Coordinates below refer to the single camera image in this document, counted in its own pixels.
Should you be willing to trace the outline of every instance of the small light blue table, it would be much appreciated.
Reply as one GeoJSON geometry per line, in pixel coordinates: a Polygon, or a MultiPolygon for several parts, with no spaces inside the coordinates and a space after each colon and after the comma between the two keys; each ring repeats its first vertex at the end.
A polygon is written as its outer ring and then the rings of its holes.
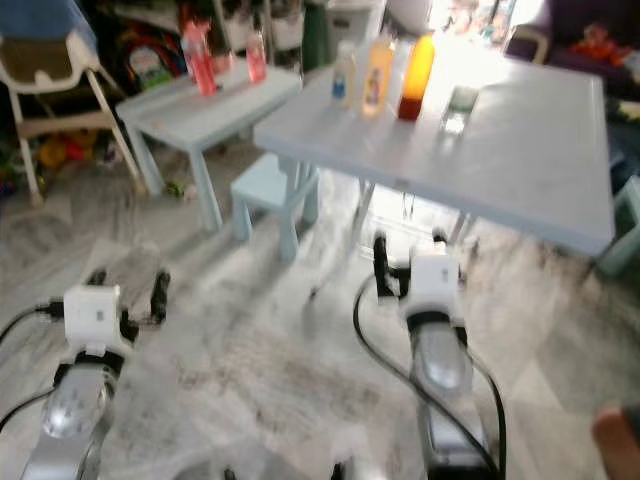
{"type": "Polygon", "coordinates": [[[164,181],[143,134],[187,152],[204,227],[211,231],[222,226],[222,216],[202,152],[251,127],[302,88],[298,75],[272,67],[263,82],[251,84],[247,64],[239,59],[216,77],[216,83],[221,89],[204,97],[190,78],[183,77],[116,107],[151,195],[162,192],[164,181]]]}

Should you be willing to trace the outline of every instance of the light blue chair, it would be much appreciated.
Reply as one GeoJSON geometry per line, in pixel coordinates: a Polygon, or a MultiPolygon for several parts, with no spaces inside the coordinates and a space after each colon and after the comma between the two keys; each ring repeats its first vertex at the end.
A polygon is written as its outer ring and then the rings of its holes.
{"type": "Polygon", "coordinates": [[[291,261],[298,253],[296,207],[304,201],[302,218],[310,224],[318,218],[318,171],[266,153],[231,184],[231,199],[236,239],[251,239],[250,207],[267,210],[280,217],[280,257],[291,261]]]}
{"type": "Polygon", "coordinates": [[[616,239],[598,260],[598,268],[607,275],[617,275],[629,261],[640,252],[640,177],[631,177],[618,192],[614,208],[619,211],[629,206],[635,225],[616,239]]]}

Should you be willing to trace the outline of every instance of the red object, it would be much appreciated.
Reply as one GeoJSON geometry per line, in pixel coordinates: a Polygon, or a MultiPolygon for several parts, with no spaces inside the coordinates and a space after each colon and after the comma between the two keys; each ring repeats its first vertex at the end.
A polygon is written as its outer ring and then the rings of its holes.
{"type": "Polygon", "coordinates": [[[247,40],[247,64],[251,83],[258,83],[267,78],[267,60],[260,32],[253,33],[247,40]]]}
{"type": "Polygon", "coordinates": [[[69,160],[84,160],[84,150],[80,145],[70,139],[66,139],[65,143],[65,147],[67,149],[67,158],[69,160]]]}
{"type": "Polygon", "coordinates": [[[189,20],[184,30],[183,51],[191,74],[202,95],[213,95],[217,87],[213,77],[213,58],[207,45],[209,22],[194,23],[189,20]]]}
{"type": "Polygon", "coordinates": [[[594,23],[584,29],[584,39],[573,45],[571,51],[619,67],[633,49],[617,45],[606,28],[594,23]]]}
{"type": "Polygon", "coordinates": [[[403,97],[398,107],[398,118],[415,122],[420,115],[421,109],[422,99],[416,100],[415,98],[403,97]]]}

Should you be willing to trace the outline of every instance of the red bottle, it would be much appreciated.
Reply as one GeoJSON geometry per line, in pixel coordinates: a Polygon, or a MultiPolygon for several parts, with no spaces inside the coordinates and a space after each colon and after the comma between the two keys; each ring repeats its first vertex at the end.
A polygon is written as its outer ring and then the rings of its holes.
{"type": "Polygon", "coordinates": [[[252,33],[247,40],[247,64],[251,83],[258,83],[267,78],[267,61],[260,32],[252,33]]]}
{"type": "Polygon", "coordinates": [[[182,36],[184,59],[202,95],[216,93],[213,77],[213,58],[207,44],[207,33],[211,29],[209,22],[194,23],[189,20],[182,36]]]}

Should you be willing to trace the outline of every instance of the small chair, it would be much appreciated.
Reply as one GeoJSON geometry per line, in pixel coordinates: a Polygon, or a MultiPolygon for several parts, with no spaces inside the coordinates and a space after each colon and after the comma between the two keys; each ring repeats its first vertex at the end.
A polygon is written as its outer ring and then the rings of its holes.
{"type": "Polygon", "coordinates": [[[618,212],[624,205],[629,206],[635,225],[602,254],[598,268],[607,275],[617,275],[627,263],[640,252],[640,177],[631,177],[618,192],[614,208],[618,212]]]}
{"type": "Polygon", "coordinates": [[[231,184],[231,198],[236,239],[251,239],[249,206],[268,210],[280,217],[280,257],[291,261],[298,252],[294,210],[304,201],[302,218],[310,224],[318,218],[318,171],[267,153],[231,184]]]}
{"type": "Polygon", "coordinates": [[[100,65],[94,49],[75,31],[71,31],[62,41],[29,41],[0,36],[0,81],[9,89],[11,109],[31,191],[31,203],[34,206],[41,205],[43,200],[35,176],[29,139],[62,130],[111,130],[133,177],[136,192],[145,192],[138,167],[94,72],[100,73],[112,87],[117,88],[117,84],[100,65]],[[100,110],[57,118],[53,115],[45,118],[23,118],[18,94],[38,95],[70,90],[78,85],[83,73],[87,75],[100,110]]]}

